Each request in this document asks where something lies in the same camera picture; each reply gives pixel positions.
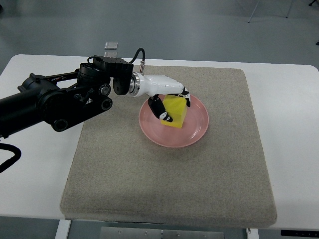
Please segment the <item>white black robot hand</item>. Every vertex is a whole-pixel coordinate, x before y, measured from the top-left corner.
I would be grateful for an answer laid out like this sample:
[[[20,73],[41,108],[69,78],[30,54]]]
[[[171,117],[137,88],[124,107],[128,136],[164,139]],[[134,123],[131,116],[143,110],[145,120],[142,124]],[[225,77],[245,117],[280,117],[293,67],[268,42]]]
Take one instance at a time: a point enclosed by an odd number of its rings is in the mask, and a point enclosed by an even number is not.
[[[148,105],[157,119],[173,122],[158,95],[179,95],[186,99],[186,106],[190,108],[191,98],[188,89],[180,82],[165,75],[142,75],[133,72],[129,87],[129,96],[139,97],[146,94]]]

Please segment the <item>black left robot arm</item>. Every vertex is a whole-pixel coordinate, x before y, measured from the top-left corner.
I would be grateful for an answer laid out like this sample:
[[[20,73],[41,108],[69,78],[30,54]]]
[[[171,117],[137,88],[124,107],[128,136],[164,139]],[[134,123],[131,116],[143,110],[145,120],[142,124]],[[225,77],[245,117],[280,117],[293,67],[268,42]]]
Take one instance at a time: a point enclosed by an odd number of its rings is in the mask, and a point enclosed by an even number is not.
[[[120,58],[92,56],[71,73],[52,76],[30,74],[18,93],[0,101],[0,135],[7,138],[40,122],[61,132],[112,107],[110,92],[139,97],[148,95],[156,118],[172,122],[160,95],[190,101],[187,88],[165,75],[143,75],[132,62]]]

